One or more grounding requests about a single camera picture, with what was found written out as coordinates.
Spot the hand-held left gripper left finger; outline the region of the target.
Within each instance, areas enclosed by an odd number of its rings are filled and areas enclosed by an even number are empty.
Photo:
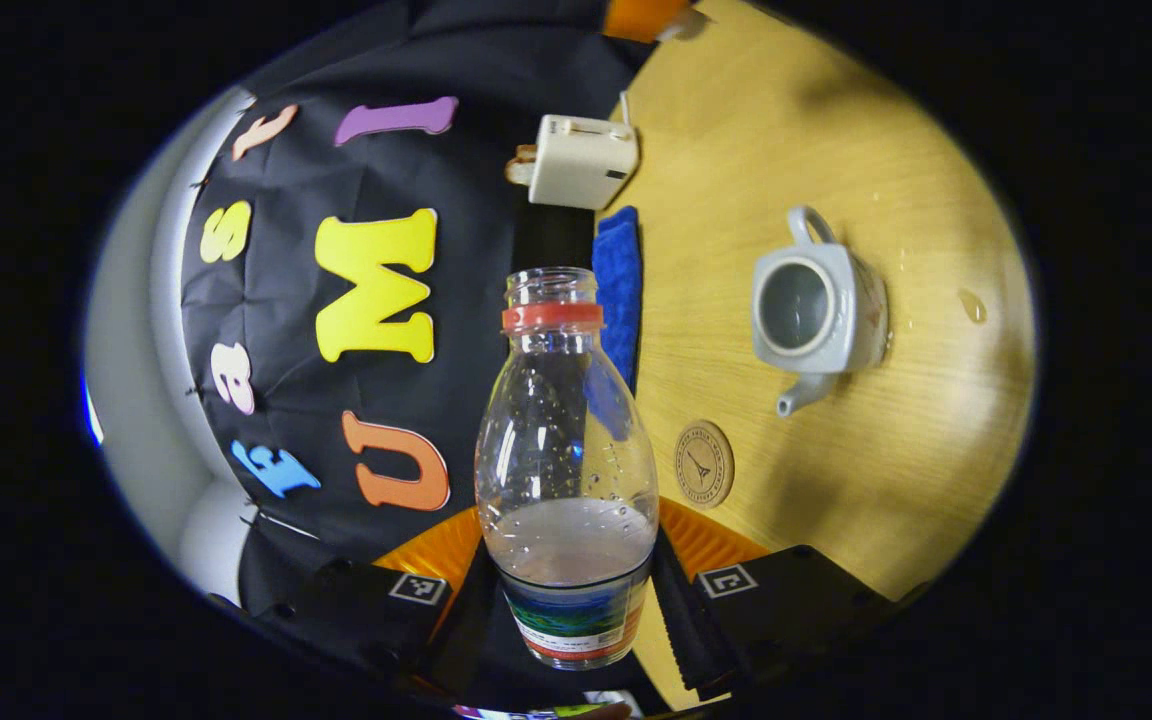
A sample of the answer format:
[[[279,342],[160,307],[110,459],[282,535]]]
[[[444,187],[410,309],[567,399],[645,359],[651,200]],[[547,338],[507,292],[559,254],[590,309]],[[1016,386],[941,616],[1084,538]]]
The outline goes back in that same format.
[[[238,606],[329,679],[448,700],[488,641],[497,583],[472,510],[257,511]]]

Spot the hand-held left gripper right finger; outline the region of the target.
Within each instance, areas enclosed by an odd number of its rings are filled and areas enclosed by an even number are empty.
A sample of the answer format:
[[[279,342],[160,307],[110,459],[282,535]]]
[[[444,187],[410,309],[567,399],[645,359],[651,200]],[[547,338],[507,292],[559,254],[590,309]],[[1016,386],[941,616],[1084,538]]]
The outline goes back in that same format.
[[[770,551],[668,498],[652,579],[682,682],[700,700],[812,670],[897,611],[810,544]]]

